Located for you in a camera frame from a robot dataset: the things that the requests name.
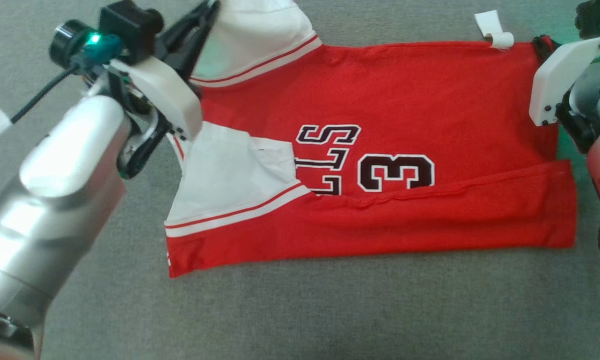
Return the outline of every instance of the white tag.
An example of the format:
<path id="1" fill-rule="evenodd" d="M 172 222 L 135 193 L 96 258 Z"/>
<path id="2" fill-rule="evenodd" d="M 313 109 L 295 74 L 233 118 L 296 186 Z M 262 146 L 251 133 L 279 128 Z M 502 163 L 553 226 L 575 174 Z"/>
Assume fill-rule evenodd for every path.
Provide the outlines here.
<path id="1" fill-rule="evenodd" d="M 480 27 L 482 36 L 493 39 L 493 43 L 491 44 L 492 48 L 507 50 L 513 46 L 513 34 L 502 30 L 502 25 L 499 22 L 498 10 L 477 13 L 474 16 L 475 21 L 478 23 L 478 27 Z"/>

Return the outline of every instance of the basketball jersey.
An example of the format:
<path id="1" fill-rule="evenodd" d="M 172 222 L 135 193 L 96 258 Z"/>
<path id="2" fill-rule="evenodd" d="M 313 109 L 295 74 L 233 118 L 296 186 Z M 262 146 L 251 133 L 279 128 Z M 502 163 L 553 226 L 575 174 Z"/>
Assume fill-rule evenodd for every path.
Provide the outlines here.
<path id="1" fill-rule="evenodd" d="M 528 116 L 529 43 L 325 45 L 290 0 L 223 2 L 192 74 L 170 276 L 242 262 L 566 248 L 558 128 Z"/>

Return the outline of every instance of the green led light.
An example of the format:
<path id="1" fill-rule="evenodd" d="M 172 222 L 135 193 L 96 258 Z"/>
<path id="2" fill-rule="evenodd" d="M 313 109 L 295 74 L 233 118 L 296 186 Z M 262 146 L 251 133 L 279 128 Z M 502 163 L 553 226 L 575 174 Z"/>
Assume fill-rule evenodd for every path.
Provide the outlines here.
<path id="1" fill-rule="evenodd" d="M 101 37 L 100 34 L 93 34 L 93 35 L 91 35 L 91 38 L 89 39 L 89 43 L 91 43 L 91 44 L 97 44 L 98 41 L 100 41 L 101 38 L 102 37 Z"/>

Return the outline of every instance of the white trim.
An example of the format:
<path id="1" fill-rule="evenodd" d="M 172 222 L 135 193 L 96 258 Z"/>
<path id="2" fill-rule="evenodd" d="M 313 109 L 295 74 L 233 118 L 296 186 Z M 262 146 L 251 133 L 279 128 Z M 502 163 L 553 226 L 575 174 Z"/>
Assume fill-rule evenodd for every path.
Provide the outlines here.
<path id="1" fill-rule="evenodd" d="M 297 185 L 298 183 L 299 183 L 299 181 L 294 182 L 293 186 Z M 293 201 L 297 198 L 300 198 L 301 196 L 304 196 L 306 194 L 310 194 L 310 193 L 311 193 L 311 191 L 306 186 L 301 185 L 291 191 L 288 191 L 287 193 L 283 194 L 282 196 L 279 196 L 272 202 L 267 203 L 266 205 L 263 205 L 261 207 L 257 207 L 253 210 L 239 212 L 234 215 L 229 215 L 229 216 L 219 217 L 219 218 L 215 218 L 215 217 L 221 216 L 221 215 L 210 216 L 210 214 L 207 214 L 207 215 L 204 215 L 204 217 L 200 220 L 203 220 L 204 218 L 207 218 L 207 219 L 215 218 L 215 219 L 210 219 L 208 221 L 202 221 L 202 222 L 184 226 L 184 227 L 177 227 L 174 229 L 166 228 L 167 237 L 171 237 L 171 238 L 185 237 L 187 235 L 199 233 L 202 231 L 211 230 L 211 229 L 215 229 L 215 228 L 221 228 L 222 226 L 227 226 L 227 225 L 239 223 L 242 221 L 246 221 L 247 219 L 249 220 L 249 219 L 257 218 L 259 216 L 268 214 L 276 209 L 279 209 L 279 208 L 283 207 L 284 205 L 286 205 L 287 203 L 290 203 L 291 201 Z M 277 193 L 274 196 L 271 196 L 268 200 L 275 198 L 279 194 L 281 194 L 281 193 Z M 251 205 L 246 208 L 256 207 L 256 206 L 257 205 Z M 230 211 L 227 211 L 226 214 L 231 214 L 233 212 L 238 212 L 238 211 L 239 211 L 238 209 L 232 209 Z M 177 224 L 176 223 L 169 224 L 169 223 L 165 222 L 165 225 L 166 226 L 177 226 L 178 224 L 185 224 L 185 223 L 190 223 L 193 221 L 197 221 L 197 220 L 194 218 L 189 219 L 189 221 L 179 220 Z"/>
<path id="2" fill-rule="evenodd" d="M 320 40 L 319 37 L 316 37 L 313 41 L 311 41 L 309 43 L 305 43 L 305 41 L 309 41 L 309 39 L 312 37 L 315 37 L 315 35 L 316 35 L 315 32 L 312 31 L 311 34 L 309 36 L 307 36 L 307 38 L 302 43 L 300 43 L 301 47 L 298 48 L 296 51 L 293 51 L 292 48 L 290 50 L 285 50 L 282 52 L 282 54 L 288 53 L 290 51 L 292 51 L 292 52 L 286 56 L 283 56 L 283 57 L 280 57 L 273 61 L 270 61 L 270 59 L 275 58 L 275 56 L 272 56 L 272 57 L 270 57 L 269 60 L 266 60 L 266 61 L 260 63 L 260 65 L 258 64 L 257 66 L 255 65 L 254 67 L 252 66 L 251 67 L 252 70 L 248 70 L 246 73 L 243 73 L 242 75 L 239 75 L 236 77 L 231 77 L 232 75 L 223 75 L 222 78 L 228 78 L 227 80 L 218 80 L 218 79 L 213 79 L 213 78 L 200 79 L 200 78 L 196 78 L 196 77 L 191 77 L 190 81 L 193 84 L 197 84 L 197 85 L 200 85 L 202 87 L 207 87 L 207 88 L 228 87 L 229 85 L 235 85 L 240 82 L 244 82 L 245 80 L 252 79 L 258 75 L 267 73 L 268 71 L 272 71 L 274 69 L 281 68 L 282 66 L 285 66 L 286 64 L 289 64 L 289 63 L 303 57 L 304 55 L 307 55 L 311 51 L 316 50 L 317 48 L 322 46 L 322 41 Z"/>
<path id="3" fill-rule="evenodd" d="M 204 219 L 222 217 L 222 216 L 226 216 L 228 214 L 232 214 L 234 212 L 240 212 L 242 210 L 250 209 L 250 208 L 256 207 L 258 205 L 261 205 L 262 203 L 266 203 L 267 201 L 270 201 L 271 199 L 274 199 L 276 196 L 279 196 L 279 194 L 283 194 L 284 192 L 288 191 L 288 189 L 291 189 L 292 187 L 296 187 L 300 183 L 301 182 L 299 180 L 294 179 L 293 182 L 289 182 L 288 184 L 286 184 L 285 187 L 283 187 L 279 191 L 271 194 L 268 198 L 262 199 L 260 201 L 258 200 L 257 202 L 251 202 L 251 203 L 249 202 L 249 203 L 245 203 L 245 204 L 241 203 L 240 205 L 237 205 L 236 207 L 231 207 L 229 209 L 218 210 L 218 211 L 214 211 L 214 212 L 201 212 L 198 215 L 189 216 L 189 217 L 185 217 L 185 218 L 171 219 L 171 217 L 169 217 L 166 219 L 166 221 L 164 221 L 164 226 L 166 226 L 168 228 L 170 228 L 170 227 L 172 228 L 174 226 L 180 226 L 182 224 L 203 221 Z"/>

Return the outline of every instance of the gray fabric surface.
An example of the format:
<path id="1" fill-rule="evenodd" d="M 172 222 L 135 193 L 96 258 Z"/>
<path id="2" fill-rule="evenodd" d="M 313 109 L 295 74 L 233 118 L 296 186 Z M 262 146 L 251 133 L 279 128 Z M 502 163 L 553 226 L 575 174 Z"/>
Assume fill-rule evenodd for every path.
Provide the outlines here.
<path id="1" fill-rule="evenodd" d="M 479 40 L 498 9 L 518 40 L 573 41 L 579 0 L 300 0 L 328 44 Z M 46 53 L 67 19 L 105 0 L 0 0 L 0 107 L 14 114 L 59 72 Z M 194 2 L 140 0 L 170 23 Z M 0 189 L 80 96 L 70 79 L 0 139 Z M 54 303 L 45 360 L 600 360 L 600 210 L 579 187 L 574 249 L 457 251 L 227 266 L 169 280 L 165 218 L 179 167 L 163 143 Z"/>

